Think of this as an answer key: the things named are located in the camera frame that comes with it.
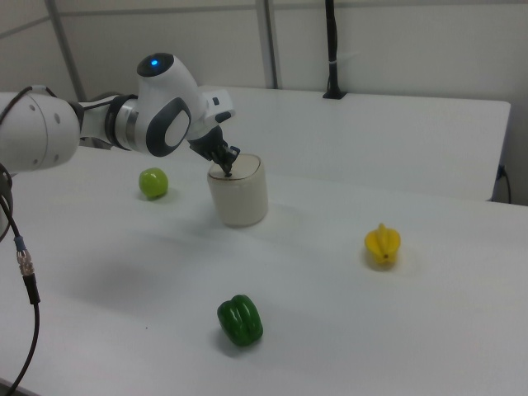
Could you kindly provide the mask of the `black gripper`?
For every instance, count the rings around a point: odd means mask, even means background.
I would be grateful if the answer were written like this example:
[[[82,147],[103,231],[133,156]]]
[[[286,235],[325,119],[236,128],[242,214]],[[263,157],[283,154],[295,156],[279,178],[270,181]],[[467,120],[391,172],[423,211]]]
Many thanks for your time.
[[[202,158],[219,165],[226,177],[231,176],[233,162],[240,154],[240,149],[234,146],[228,147],[220,126],[215,126],[201,138],[190,140],[189,145]]]

